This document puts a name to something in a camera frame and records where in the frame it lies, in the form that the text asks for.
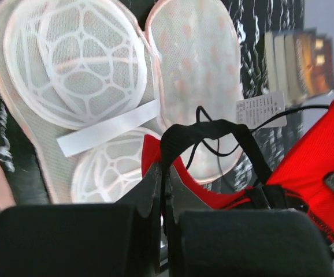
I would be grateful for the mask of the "red bra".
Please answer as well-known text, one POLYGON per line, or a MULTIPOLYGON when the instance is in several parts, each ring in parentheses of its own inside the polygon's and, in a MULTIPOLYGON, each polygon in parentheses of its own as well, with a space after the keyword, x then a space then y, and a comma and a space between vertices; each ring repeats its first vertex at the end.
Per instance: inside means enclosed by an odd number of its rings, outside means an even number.
POLYGON ((175 124, 161 139, 144 137, 142 173, 153 163, 161 163, 166 173, 174 167, 183 184, 213 209, 296 209, 303 211, 317 226, 334 255, 334 191, 324 178, 334 172, 334 101, 326 113, 291 148, 275 170, 271 170, 244 124, 225 119, 197 121, 193 125, 175 124), (231 134, 248 156, 257 181, 234 194, 211 192, 190 176, 181 154, 207 139, 231 134))

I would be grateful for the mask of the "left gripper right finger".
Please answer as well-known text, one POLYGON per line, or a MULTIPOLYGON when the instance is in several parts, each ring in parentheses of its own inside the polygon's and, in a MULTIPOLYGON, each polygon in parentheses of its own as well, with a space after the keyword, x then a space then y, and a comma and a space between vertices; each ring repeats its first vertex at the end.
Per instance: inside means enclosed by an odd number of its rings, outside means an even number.
POLYGON ((210 209, 176 169, 165 199, 170 276, 334 276, 330 250, 303 212, 210 209))

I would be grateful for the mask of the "pink mesh laundry bag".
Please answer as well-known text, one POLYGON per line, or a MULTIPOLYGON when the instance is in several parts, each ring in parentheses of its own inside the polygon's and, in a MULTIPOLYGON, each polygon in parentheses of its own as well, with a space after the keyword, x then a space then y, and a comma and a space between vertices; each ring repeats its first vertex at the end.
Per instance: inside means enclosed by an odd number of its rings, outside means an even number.
POLYGON ((236 120, 240 47, 221 1, 0 1, 0 95, 51 201, 114 202, 142 178, 143 139, 203 106, 236 120))

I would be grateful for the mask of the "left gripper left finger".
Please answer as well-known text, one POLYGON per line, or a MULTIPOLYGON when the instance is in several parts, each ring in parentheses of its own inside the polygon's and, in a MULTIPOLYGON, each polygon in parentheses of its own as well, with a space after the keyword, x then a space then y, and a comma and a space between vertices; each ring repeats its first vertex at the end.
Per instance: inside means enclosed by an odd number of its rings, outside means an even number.
POLYGON ((113 204, 20 205, 0 214, 0 276, 155 276, 161 169, 113 204))

